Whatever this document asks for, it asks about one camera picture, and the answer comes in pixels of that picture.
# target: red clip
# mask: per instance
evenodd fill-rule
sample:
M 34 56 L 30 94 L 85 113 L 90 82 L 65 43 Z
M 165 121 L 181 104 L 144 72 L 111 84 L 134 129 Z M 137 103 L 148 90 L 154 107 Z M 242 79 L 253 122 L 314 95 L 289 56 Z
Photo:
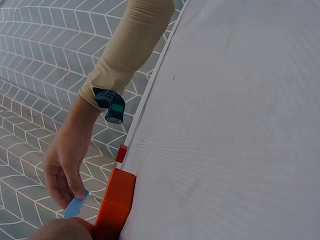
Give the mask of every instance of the red clip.
M 124 144 L 121 144 L 118 154 L 116 155 L 115 161 L 121 163 L 124 161 L 128 147 Z

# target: orange plastic part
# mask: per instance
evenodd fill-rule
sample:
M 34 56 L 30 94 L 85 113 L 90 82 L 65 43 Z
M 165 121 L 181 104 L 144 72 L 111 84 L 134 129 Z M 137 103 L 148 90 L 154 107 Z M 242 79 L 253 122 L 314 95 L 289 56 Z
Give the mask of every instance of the orange plastic part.
M 114 168 L 93 229 L 94 240 L 116 240 L 131 210 L 136 176 Z

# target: watch face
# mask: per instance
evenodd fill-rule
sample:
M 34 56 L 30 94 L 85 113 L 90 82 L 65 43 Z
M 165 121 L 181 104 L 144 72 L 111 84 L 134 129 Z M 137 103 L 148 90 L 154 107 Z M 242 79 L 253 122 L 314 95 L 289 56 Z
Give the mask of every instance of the watch face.
M 124 106 L 118 104 L 111 104 L 111 109 L 117 112 L 123 112 Z

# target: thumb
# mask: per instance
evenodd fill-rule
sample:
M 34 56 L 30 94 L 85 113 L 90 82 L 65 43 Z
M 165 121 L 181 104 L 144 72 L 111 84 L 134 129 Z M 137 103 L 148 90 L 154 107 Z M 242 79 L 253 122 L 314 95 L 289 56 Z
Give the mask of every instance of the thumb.
M 72 161 L 66 161 L 62 166 L 69 188 L 77 199 L 85 198 L 85 187 L 81 180 L 77 166 Z

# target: white surface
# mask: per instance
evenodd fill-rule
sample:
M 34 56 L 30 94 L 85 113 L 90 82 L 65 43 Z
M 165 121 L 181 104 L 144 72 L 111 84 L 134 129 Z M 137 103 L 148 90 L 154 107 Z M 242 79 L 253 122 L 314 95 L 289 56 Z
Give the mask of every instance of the white surface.
M 192 0 L 124 169 L 122 240 L 320 239 L 318 0 Z

